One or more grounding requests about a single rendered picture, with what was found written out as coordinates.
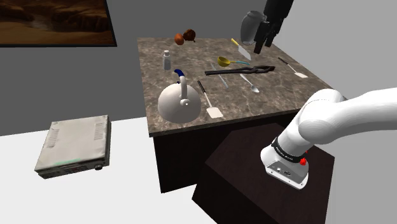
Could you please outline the black tongs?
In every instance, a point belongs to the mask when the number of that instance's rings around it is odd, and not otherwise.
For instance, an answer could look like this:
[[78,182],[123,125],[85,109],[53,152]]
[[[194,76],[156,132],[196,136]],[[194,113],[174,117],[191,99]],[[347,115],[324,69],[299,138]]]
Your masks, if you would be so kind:
[[238,69],[227,69],[227,70],[216,70],[216,71],[205,71],[206,76],[215,74],[258,74],[268,73],[274,71],[275,66],[254,66],[254,67],[242,67]]

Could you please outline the dark table with marble top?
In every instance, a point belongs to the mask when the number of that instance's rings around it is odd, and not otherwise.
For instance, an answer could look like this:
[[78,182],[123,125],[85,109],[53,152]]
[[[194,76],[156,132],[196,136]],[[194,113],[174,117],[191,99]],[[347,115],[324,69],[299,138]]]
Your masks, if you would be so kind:
[[[259,93],[253,92],[238,74],[222,76],[228,89],[218,76],[205,75],[205,71],[212,71],[210,62],[218,68],[218,57],[243,61],[229,38],[197,38],[183,45],[177,45],[172,38],[139,38],[137,47],[148,133],[154,141],[163,193],[194,185],[204,162],[231,131],[265,123],[286,126],[313,93],[327,87],[326,82],[276,46],[251,54],[251,66],[275,66],[269,73],[245,75]],[[170,70],[163,69],[164,50],[171,55]],[[278,57],[308,77],[295,75]],[[200,115],[189,123],[168,122],[158,112],[160,93],[179,79],[175,69],[184,72],[187,84],[199,93],[202,102]],[[209,105],[198,80],[223,117],[209,116]]]

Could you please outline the slim silver table knife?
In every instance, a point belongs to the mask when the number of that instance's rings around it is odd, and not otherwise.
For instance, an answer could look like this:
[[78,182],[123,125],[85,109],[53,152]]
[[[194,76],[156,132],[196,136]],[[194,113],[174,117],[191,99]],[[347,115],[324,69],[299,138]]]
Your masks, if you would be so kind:
[[[213,71],[217,71],[215,66],[212,64],[212,62],[210,62],[210,65],[211,65]],[[225,88],[228,89],[228,85],[227,85],[226,81],[223,79],[223,77],[220,74],[218,74],[218,77],[220,78],[220,80],[223,83],[223,85],[225,86]]]

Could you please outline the grey vase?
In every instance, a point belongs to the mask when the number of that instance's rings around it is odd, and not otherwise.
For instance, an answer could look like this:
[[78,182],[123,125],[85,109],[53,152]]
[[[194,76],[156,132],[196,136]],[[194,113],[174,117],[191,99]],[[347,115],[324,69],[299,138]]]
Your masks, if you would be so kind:
[[241,22],[240,38],[244,45],[252,45],[261,22],[267,18],[262,12],[249,11]]

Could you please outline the large black-handled white spatula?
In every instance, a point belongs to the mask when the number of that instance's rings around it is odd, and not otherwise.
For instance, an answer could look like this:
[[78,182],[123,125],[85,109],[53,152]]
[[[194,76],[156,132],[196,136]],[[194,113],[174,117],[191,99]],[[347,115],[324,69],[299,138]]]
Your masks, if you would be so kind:
[[205,88],[203,87],[203,85],[201,84],[201,82],[198,80],[197,83],[198,83],[198,85],[199,85],[201,91],[202,91],[203,94],[205,95],[205,98],[206,98],[207,103],[208,103],[208,105],[209,105],[209,107],[207,108],[207,112],[208,112],[209,116],[210,116],[211,118],[221,118],[221,117],[223,117],[223,113],[219,110],[219,108],[214,107],[214,106],[211,104],[211,102],[210,102],[210,100],[209,100],[209,98],[208,98],[208,96],[207,96],[207,93],[206,93],[206,91],[205,91]]

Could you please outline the yellow-handled knife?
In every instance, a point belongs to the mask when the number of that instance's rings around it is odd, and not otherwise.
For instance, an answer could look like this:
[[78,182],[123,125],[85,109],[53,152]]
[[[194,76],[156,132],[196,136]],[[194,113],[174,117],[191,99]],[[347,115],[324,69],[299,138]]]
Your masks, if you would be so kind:
[[236,40],[234,40],[233,38],[231,39],[231,42],[234,43],[237,46],[237,49],[239,51],[239,53],[241,55],[243,55],[245,58],[247,58],[248,60],[251,60],[251,55],[250,53],[245,50],[240,44],[238,44],[238,42],[236,42]]

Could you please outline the small black-handled white spatula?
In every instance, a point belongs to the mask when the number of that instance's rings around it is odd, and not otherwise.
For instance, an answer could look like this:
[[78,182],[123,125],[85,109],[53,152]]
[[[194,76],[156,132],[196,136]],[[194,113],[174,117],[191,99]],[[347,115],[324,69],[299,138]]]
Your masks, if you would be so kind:
[[299,77],[301,77],[301,78],[307,78],[307,77],[308,77],[308,76],[304,75],[303,73],[297,72],[297,71],[296,71],[288,62],[286,62],[284,59],[282,59],[282,58],[280,58],[280,57],[278,57],[278,59],[279,59],[281,62],[285,63],[285,64],[294,72],[295,75],[297,75],[297,76],[299,76]]

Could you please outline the framed brown landscape picture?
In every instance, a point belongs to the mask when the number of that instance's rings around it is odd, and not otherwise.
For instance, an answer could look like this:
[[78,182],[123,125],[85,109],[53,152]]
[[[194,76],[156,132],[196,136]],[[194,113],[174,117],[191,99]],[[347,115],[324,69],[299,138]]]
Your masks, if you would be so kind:
[[0,0],[0,47],[116,47],[106,0]]

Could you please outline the silver spoon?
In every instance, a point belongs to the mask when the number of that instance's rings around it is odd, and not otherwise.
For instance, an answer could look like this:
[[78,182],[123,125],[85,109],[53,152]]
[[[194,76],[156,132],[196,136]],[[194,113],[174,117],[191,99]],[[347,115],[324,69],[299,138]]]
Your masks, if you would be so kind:
[[250,84],[250,89],[253,92],[255,92],[255,93],[259,93],[260,92],[243,74],[240,74],[240,77]]

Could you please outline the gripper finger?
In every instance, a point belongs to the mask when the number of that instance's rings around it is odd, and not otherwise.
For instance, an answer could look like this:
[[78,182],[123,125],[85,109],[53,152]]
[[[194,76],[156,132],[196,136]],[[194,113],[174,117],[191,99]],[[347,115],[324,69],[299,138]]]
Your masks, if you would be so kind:
[[271,28],[267,34],[267,38],[265,40],[265,46],[266,47],[271,47],[272,42],[274,40],[274,38],[278,35],[279,31],[280,31],[280,26],[274,26],[273,28]]
[[269,22],[261,22],[258,26],[256,35],[254,37],[255,47],[254,53],[260,54],[263,46],[270,47],[268,42],[268,34],[270,30]]

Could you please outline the dark robot stand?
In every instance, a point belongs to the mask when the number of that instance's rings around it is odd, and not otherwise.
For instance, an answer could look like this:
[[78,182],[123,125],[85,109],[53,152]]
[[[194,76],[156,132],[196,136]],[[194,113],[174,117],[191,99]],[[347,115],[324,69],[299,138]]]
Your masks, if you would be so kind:
[[192,199],[217,224],[325,224],[335,158],[312,147],[301,190],[273,178],[260,152],[282,131],[276,123],[235,130],[206,160]]

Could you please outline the grey electronic box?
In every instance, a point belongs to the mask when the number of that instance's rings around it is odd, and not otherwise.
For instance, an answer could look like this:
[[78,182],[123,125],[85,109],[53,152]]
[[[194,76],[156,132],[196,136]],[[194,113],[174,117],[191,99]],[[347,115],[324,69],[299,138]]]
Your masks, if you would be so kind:
[[109,165],[111,121],[108,115],[52,122],[34,171],[43,179]]

